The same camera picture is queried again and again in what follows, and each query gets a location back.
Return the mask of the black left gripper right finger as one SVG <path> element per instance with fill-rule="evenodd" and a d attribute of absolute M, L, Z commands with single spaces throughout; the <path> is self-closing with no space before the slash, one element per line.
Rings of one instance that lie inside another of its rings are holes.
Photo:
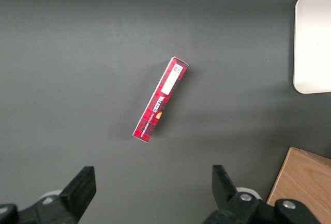
<path fill-rule="evenodd" d="M 212 191 L 218 209 L 204 223 L 320 223 L 300 201 L 279 199 L 271 206 L 252 193 L 238 191 L 222 165 L 212 167 Z"/>

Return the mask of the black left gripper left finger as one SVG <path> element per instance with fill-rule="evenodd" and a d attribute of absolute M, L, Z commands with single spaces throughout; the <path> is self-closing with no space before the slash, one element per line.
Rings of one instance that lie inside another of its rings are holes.
<path fill-rule="evenodd" d="M 45 193 L 23 210 L 1 204 L 1 223 L 78 223 L 95 194 L 95 168 L 86 166 L 64 189 Z"/>

